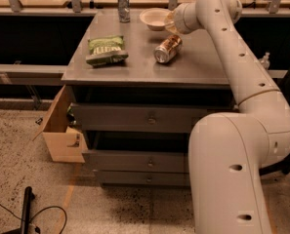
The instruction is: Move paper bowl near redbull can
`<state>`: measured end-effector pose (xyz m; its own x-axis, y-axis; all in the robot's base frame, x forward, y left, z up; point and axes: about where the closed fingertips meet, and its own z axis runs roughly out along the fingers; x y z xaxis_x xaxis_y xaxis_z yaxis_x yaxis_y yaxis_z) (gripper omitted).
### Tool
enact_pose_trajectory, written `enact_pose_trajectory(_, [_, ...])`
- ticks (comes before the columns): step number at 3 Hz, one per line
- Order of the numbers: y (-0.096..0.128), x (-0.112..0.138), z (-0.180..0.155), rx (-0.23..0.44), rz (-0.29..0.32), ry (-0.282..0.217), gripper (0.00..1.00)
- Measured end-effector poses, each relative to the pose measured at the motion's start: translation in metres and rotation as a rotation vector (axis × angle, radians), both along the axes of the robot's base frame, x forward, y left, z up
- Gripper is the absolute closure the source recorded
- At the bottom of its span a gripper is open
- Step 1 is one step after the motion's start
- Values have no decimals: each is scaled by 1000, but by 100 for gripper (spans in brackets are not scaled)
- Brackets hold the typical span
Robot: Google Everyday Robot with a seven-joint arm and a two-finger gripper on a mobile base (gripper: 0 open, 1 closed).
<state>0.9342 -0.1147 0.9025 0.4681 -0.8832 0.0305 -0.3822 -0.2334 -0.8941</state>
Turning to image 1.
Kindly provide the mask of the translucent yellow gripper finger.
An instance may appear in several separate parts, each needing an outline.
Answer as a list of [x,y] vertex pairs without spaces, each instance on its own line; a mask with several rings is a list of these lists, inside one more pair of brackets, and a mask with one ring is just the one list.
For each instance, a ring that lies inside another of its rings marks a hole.
[[170,12],[165,20],[165,29],[171,33],[178,34],[179,30],[177,27],[177,13],[175,11]]

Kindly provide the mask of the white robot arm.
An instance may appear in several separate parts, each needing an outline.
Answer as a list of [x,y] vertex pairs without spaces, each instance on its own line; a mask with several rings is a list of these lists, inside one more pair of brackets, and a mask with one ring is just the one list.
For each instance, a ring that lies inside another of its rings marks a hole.
[[196,234],[272,234],[259,169],[290,153],[290,106],[234,25],[239,0],[195,0],[166,19],[171,32],[210,35],[238,107],[193,127],[188,168]]

